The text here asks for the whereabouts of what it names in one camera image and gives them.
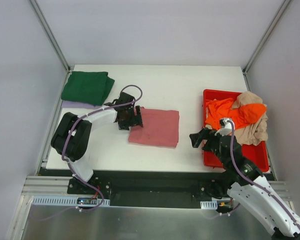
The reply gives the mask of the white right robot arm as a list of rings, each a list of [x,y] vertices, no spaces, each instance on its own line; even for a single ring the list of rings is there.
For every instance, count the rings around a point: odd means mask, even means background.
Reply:
[[[204,187],[216,199],[230,197],[251,213],[273,240],[300,240],[300,217],[275,192],[263,172],[242,153],[234,136],[202,128],[189,136],[193,148],[214,154],[224,172]]]

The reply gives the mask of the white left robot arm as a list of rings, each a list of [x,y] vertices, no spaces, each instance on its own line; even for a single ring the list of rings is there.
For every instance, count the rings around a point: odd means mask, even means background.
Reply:
[[[83,117],[71,112],[63,115],[50,145],[68,164],[74,177],[80,179],[78,188],[84,194],[92,194],[96,188],[95,181],[91,179],[94,172],[89,166],[87,153],[91,133],[113,123],[117,123],[121,131],[143,127],[141,107],[135,105],[136,101],[134,96],[122,91],[118,99]]]

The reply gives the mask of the pink t shirt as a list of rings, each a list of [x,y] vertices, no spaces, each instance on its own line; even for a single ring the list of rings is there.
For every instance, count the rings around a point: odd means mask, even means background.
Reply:
[[[141,107],[140,111],[143,126],[131,128],[128,142],[137,145],[176,148],[179,143],[179,112],[144,107]]]

